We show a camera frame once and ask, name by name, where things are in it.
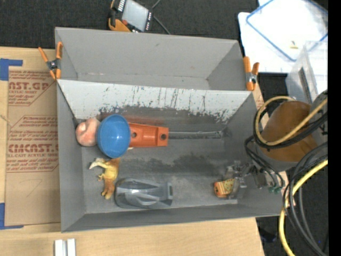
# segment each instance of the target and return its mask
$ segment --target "small toy figure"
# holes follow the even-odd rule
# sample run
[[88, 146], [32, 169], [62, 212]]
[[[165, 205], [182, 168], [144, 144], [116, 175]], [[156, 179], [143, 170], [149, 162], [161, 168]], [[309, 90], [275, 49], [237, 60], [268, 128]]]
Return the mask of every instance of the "small toy figure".
[[89, 170], [93, 167], [100, 166], [105, 168], [104, 173], [99, 175], [98, 181], [104, 179], [104, 190], [101, 193], [106, 199], [110, 199], [113, 192], [115, 191], [115, 184], [113, 183], [118, 175], [120, 158], [112, 158], [106, 161], [104, 158], [96, 158], [96, 160], [91, 163]]

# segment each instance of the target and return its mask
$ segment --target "plastic container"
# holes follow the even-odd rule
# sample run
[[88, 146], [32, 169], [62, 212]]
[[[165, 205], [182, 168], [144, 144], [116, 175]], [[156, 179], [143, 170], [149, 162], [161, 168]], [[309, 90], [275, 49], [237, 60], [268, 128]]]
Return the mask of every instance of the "plastic container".
[[312, 102], [328, 88], [328, 43], [306, 42], [286, 78], [288, 95]]
[[246, 21], [290, 61], [297, 60], [305, 42], [328, 37], [328, 11], [312, 0], [270, 0]]

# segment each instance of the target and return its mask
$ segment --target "orange plastic tool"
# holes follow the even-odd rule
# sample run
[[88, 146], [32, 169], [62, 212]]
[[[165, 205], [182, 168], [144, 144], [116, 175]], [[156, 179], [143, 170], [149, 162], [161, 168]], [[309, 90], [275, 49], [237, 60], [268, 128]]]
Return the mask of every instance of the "orange plastic tool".
[[168, 128], [129, 123], [130, 147], [161, 147], [168, 145]]
[[56, 49], [56, 59], [53, 61], [49, 61], [43, 49], [41, 47], [38, 47], [38, 50], [40, 54], [42, 55], [44, 62], [46, 62], [47, 67], [50, 70], [50, 75], [53, 79], [56, 79], [56, 78], [59, 79], [61, 76], [61, 70], [59, 68], [59, 61], [62, 59], [62, 56], [63, 56], [62, 49], [63, 49], [62, 42], [58, 42], [57, 49]]

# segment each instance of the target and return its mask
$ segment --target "blue plastic bowl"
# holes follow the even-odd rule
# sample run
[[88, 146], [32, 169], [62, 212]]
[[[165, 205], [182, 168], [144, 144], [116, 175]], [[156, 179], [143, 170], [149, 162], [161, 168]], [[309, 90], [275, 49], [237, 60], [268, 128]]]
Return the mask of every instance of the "blue plastic bowl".
[[130, 139], [128, 121], [120, 115], [106, 117], [98, 128], [97, 145], [110, 158], [122, 156], [128, 150]]

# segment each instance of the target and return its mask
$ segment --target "gray box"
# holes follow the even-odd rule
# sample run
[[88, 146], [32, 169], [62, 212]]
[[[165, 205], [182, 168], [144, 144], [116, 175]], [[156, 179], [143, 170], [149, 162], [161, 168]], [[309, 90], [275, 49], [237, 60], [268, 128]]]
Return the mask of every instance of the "gray box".
[[[281, 195], [246, 177], [243, 198], [215, 196], [234, 161], [250, 162], [243, 142], [256, 113], [246, 91], [235, 40], [56, 28], [63, 43], [58, 80], [61, 230], [91, 230], [278, 215]], [[170, 182], [168, 209], [123, 209], [101, 196], [102, 169], [89, 170], [97, 146], [81, 147], [75, 120], [121, 114], [129, 122], [169, 128], [167, 147], [134, 148], [118, 179]], [[171, 138], [171, 133], [222, 132], [222, 138]]]

